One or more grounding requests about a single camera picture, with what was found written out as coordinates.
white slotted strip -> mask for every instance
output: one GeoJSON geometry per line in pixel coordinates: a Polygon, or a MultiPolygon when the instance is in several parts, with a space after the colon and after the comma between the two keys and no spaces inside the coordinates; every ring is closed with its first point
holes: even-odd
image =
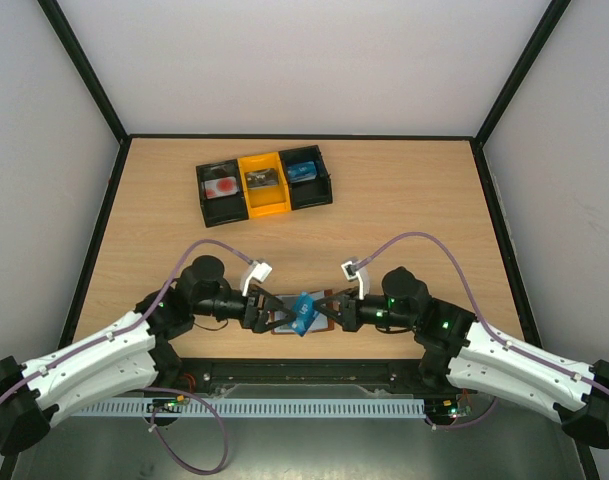
{"type": "MultiPolygon", "coordinates": [[[[415,399],[231,399],[207,400],[223,418],[424,418],[424,401],[415,399]]],[[[76,417],[141,417],[152,398],[110,398],[75,413],[76,417]]],[[[191,401],[160,417],[210,417],[200,403],[191,401]]]]}

gray floor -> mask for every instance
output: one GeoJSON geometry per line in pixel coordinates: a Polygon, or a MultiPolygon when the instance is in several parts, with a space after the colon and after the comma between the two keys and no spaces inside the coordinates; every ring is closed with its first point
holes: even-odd
{"type": "MultiPolygon", "coordinates": [[[[215,477],[222,480],[584,478],[574,445],[558,426],[505,404],[480,425],[453,432],[432,432],[421,420],[227,419],[226,426],[231,456],[215,477]]],[[[221,436],[212,419],[180,419],[164,434],[180,457],[199,468],[219,461],[221,436]]],[[[195,477],[135,418],[71,418],[24,452],[13,475],[189,478],[195,477]]]]}

blue packet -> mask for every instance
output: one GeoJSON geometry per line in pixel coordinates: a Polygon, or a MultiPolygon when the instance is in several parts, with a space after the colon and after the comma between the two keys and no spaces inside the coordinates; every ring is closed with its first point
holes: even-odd
{"type": "Polygon", "coordinates": [[[290,327],[300,337],[303,337],[320,313],[313,308],[313,297],[306,292],[300,294],[293,311],[297,314],[297,318],[290,323],[290,327]]]}
{"type": "Polygon", "coordinates": [[[317,177],[317,168],[315,168],[315,162],[311,161],[296,163],[286,167],[286,174],[291,183],[305,182],[317,177]]]}

gray wall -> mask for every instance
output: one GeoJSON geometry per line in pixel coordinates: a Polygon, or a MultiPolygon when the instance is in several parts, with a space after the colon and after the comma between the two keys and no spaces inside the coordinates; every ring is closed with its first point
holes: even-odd
{"type": "Polygon", "coordinates": [[[549,0],[60,0],[129,132],[473,135],[549,0]]]}
{"type": "Polygon", "coordinates": [[[56,347],[116,152],[37,2],[0,1],[0,359],[56,347]]]}
{"type": "Polygon", "coordinates": [[[609,360],[609,0],[571,3],[485,150],[545,346],[609,360]]]}

wooden table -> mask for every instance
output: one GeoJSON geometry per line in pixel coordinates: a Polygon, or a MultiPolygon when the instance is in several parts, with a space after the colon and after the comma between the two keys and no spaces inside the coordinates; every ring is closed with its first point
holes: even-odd
{"type": "MultiPolygon", "coordinates": [[[[487,319],[522,337],[506,273],[465,141],[134,139],[128,153],[89,286],[75,340],[108,325],[161,287],[195,240],[224,241],[273,273],[264,287],[275,294],[347,288],[340,263],[364,258],[391,237],[429,232],[461,262],[487,319]],[[334,203],[207,229],[201,216],[195,165],[318,144],[333,182],[334,203]]],[[[217,247],[232,285],[246,264],[217,247]]],[[[406,239],[369,265],[372,293],[382,276],[404,265],[434,296],[470,308],[444,254],[425,239],[406,239]]],[[[216,326],[210,318],[200,324],[216,326]]],[[[204,358],[420,358],[412,334],[256,335],[236,321],[218,332],[194,328],[173,340],[182,357],[204,358]]]]}

